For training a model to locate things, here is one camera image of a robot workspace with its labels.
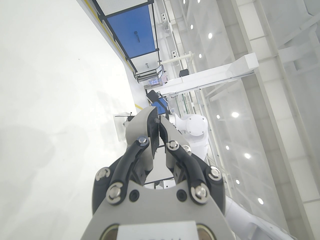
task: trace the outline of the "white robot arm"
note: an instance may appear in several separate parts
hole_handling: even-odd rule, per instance
[[[169,115],[169,121],[189,142],[192,153],[205,160],[209,145],[207,118],[199,114],[188,114],[181,119],[173,113]]]

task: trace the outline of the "silver screw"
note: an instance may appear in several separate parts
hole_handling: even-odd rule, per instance
[[[144,144],[146,143],[147,139],[144,137],[144,136],[141,136],[139,139],[138,139],[139,143],[140,144]]]
[[[111,199],[115,199],[115,198],[119,197],[120,193],[121,193],[121,189],[118,188],[117,186],[113,186],[113,187],[110,189],[109,197],[110,197]]]
[[[171,149],[174,149],[174,148],[177,148],[178,147],[178,142],[177,141],[171,141],[170,142],[170,144],[169,144],[169,147],[171,148]]]
[[[96,174],[96,181],[98,182],[100,179],[104,177],[110,176],[110,169],[109,168],[102,168]]]
[[[121,187],[123,184],[121,182],[113,183],[107,190],[105,194],[105,199],[110,204],[116,204],[121,201]]]
[[[182,147],[189,155],[191,155],[191,148],[188,145],[183,145]]]
[[[207,196],[207,191],[204,187],[199,185],[195,188],[195,194],[201,199]]]
[[[211,171],[208,174],[208,176],[213,181],[219,181],[222,178],[221,171],[217,167],[214,167],[214,166],[211,166]]]

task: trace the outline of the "metal frame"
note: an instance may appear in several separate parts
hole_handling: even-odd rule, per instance
[[[147,2],[135,5],[133,7],[130,7],[130,8],[127,8],[127,9],[124,9],[124,10],[121,10],[121,11],[118,11],[118,12],[115,12],[115,13],[112,13],[112,14],[109,14],[109,15],[105,15],[104,14],[104,12],[102,11],[102,9],[101,9],[100,5],[98,4],[97,0],[92,0],[92,2],[95,5],[95,8],[97,10],[97,16],[98,16],[99,20],[101,21],[101,23],[103,23],[103,21],[104,21],[104,23],[106,24],[106,26],[109,28],[110,32],[113,35],[113,40],[118,43],[119,47],[121,48],[121,50],[124,53],[125,59],[127,61],[129,61],[130,65],[134,69],[134,76],[135,77],[136,77],[136,73],[138,71],[137,71],[136,67],[134,66],[133,62],[131,61],[131,59],[136,58],[136,57],[141,57],[141,56],[144,56],[144,55],[147,55],[147,54],[150,54],[150,53],[158,52],[158,59],[159,59],[159,63],[160,63],[160,54],[159,54],[159,46],[158,46],[156,20],[155,20],[154,8],[153,8],[154,0],[147,0]],[[148,52],[148,53],[145,53],[145,54],[141,54],[141,55],[134,56],[134,57],[129,57],[128,53],[125,51],[122,43],[120,42],[119,38],[117,37],[115,31],[111,27],[111,25],[110,25],[110,23],[108,21],[108,18],[112,17],[112,16],[116,16],[116,15],[122,14],[122,13],[125,13],[125,12],[128,12],[128,11],[131,11],[131,10],[134,10],[134,9],[137,9],[137,8],[140,8],[140,7],[143,7],[143,6],[146,6],[146,5],[151,5],[151,8],[152,8],[154,34],[155,34],[155,41],[156,41],[157,48],[154,51],[151,51],[151,52]]]

